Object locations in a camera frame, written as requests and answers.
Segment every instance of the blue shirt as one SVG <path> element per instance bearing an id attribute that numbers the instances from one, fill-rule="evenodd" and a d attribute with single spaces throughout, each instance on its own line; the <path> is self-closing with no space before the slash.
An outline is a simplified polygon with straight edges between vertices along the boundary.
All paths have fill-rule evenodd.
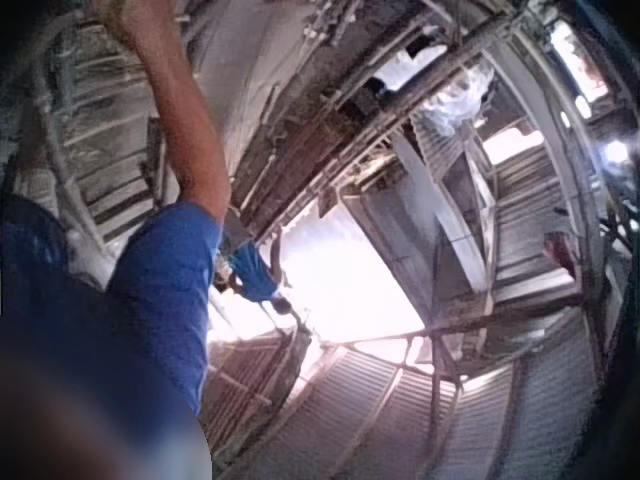
<path id="1" fill-rule="evenodd" d="M 187 202 L 160 211 L 100 293 L 67 274 L 53 217 L 19 197 L 3 207 L 0 344 L 90 390 L 137 433 L 161 428 L 178 397 L 197 414 L 221 235 L 209 214 Z"/>
<path id="2" fill-rule="evenodd" d="M 242 296 L 252 302 L 271 300 L 278 291 L 278 284 L 271 270 L 252 242 L 245 243 L 229 259 L 231 268 L 242 281 Z"/>

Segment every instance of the sleeve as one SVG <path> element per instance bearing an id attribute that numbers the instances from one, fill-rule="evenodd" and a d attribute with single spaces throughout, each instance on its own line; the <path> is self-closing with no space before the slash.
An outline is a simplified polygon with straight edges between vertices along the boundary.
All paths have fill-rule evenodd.
<path id="1" fill-rule="evenodd" d="M 132 237 L 107 288 L 133 317 L 119 330 L 196 414 L 207 371 L 208 292 L 221 233 L 195 203 L 171 205 Z"/>

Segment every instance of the man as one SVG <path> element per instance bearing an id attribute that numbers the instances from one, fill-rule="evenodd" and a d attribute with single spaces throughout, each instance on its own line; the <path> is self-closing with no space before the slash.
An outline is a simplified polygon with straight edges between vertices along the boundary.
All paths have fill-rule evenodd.
<path id="1" fill-rule="evenodd" d="M 279 230 L 271 244 L 271 267 L 269 267 L 236 213 L 231 209 L 227 213 L 220 252 L 227 257 L 232 270 L 227 279 L 229 286 L 234 292 L 251 302 L 271 302 L 277 313 L 288 315 L 291 313 L 291 304 L 279 291 L 284 279 L 280 264 L 281 244 L 282 231 Z"/>
<path id="2" fill-rule="evenodd" d="M 200 409 L 208 367 L 208 289 L 230 184 L 220 139 L 185 58 L 170 0 L 96 0 L 93 8 L 144 65 L 181 195 L 131 238 L 104 294 L 68 274 L 64 233 L 50 212 L 23 197 L 3 198 L 0 374 L 10 376 L 20 364 L 37 373 L 29 389 L 3 395 L 0 423 L 19 418 L 20 412 L 31 417 L 20 395 L 46 401 L 27 393 L 38 390 L 37 378 L 44 372 L 54 382 L 84 392 L 127 438 L 148 440 L 179 416 L 164 383 L 172 386 L 185 410 L 187 405 L 194 414 Z M 37 444 L 49 449 L 46 455 L 67 456 L 54 462 L 61 476 L 49 471 L 47 478 L 76 478 L 70 467 L 88 458 L 74 450 L 82 442 L 58 445 L 54 455 L 56 442 Z M 101 452 L 96 448 L 91 455 Z M 65 467 L 65 461 L 73 465 Z M 107 478 L 95 473 L 77 478 Z"/>

